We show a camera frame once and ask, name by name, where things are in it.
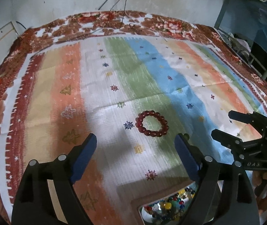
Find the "metal rack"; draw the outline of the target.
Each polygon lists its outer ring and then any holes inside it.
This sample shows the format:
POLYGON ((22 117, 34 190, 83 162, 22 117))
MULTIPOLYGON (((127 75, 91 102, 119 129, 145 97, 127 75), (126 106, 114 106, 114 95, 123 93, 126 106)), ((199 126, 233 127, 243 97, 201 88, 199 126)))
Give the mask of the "metal rack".
POLYGON ((230 47, 262 76, 267 70, 267 28, 219 27, 230 47))

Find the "blue curtain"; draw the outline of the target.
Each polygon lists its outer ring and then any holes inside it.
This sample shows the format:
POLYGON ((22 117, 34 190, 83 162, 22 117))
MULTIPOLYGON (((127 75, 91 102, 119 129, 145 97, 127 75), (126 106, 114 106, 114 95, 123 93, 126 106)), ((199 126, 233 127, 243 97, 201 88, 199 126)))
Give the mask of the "blue curtain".
POLYGON ((214 25, 267 53, 267 0, 224 0, 214 25))

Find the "striped colourful cloth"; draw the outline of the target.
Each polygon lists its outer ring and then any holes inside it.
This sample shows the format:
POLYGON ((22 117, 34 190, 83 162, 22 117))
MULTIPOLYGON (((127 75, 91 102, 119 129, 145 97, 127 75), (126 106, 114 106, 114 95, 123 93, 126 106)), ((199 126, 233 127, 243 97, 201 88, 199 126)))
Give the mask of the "striped colourful cloth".
POLYGON ((94 133, 97 149, 76 194, 95 224, 135 224, 132 201, 186 180, 175 136, 187 133, 205 155, 232 163, 211 131, 258 138, 228 113, 267 116, 267 84, 212 45, 94 37, 30 53, 3 105, 0 196, 8 216, 30 160, 52 161, 94 133))

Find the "floral red bedsheet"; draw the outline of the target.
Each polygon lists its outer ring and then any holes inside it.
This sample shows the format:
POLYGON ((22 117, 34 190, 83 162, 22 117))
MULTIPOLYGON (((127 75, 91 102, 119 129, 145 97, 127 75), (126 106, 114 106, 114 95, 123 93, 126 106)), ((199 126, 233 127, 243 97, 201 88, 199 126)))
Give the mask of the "floral red bedsheet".
MULTIPOLYGON (((14 79, 30 53, 39 53, 53 45, 67 42, 115 36, 150 36, 212 45, 219 49, 222 58, 233 63, 233 67, 240 73, 255 73, 227 47, 219 34, 208 26, 139 11, 91 12, 70 15, 41 27, 27 29, 14 41, 8 54, 1 60, 0 125, 3 119, 4 94, 13 85, 14 79)), ((0 216, 6 222, 11 220, 11 216, 7 215, 3 206, 1 196, 0 216)))

